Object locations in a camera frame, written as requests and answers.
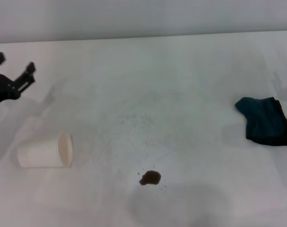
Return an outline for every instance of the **brown liquid stain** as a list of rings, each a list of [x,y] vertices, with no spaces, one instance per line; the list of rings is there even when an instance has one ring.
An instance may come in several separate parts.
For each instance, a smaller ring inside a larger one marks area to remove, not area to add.
[[[159,183],[159,181],[161,181],[161,174],[156,171],[149,170],[143,175],[139,183],[141,185],[146,185],[146,184],[156,185]]]

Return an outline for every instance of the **white tabletop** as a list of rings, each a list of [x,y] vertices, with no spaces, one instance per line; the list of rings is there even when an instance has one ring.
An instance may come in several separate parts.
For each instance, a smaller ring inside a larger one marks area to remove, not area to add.
[[[287,117],[287,31],[0,51],[11,79],[37,68],[0,105],[0,227],[287,227],[287,147],[246,140],[234,107],[273,96]],[[18,166],[22,141],[62,130],[71,168]]]

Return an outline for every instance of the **dark blue cloth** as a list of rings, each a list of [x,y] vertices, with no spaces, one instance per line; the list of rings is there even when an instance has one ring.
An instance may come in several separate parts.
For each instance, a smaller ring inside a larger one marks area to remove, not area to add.
[[[247,119],[247,139],[264,145],[287,146],[287,119],[278,100],[244,97],[235,107]]]

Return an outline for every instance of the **tipped over cup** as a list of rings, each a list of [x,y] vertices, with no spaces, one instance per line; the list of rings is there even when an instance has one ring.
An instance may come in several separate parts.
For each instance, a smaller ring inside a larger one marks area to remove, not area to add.
[[[32,139],[17,150],[21,167],[69,167],[72,163],[71,136],[66,132]]]

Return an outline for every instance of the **white paper cup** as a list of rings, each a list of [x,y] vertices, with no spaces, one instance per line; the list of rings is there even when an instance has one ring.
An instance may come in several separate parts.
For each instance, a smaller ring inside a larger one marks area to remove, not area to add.
[[[66,132],[26,142],[17,150],[18,162],[25,168],[69,167],[72,156],[72,140]]]

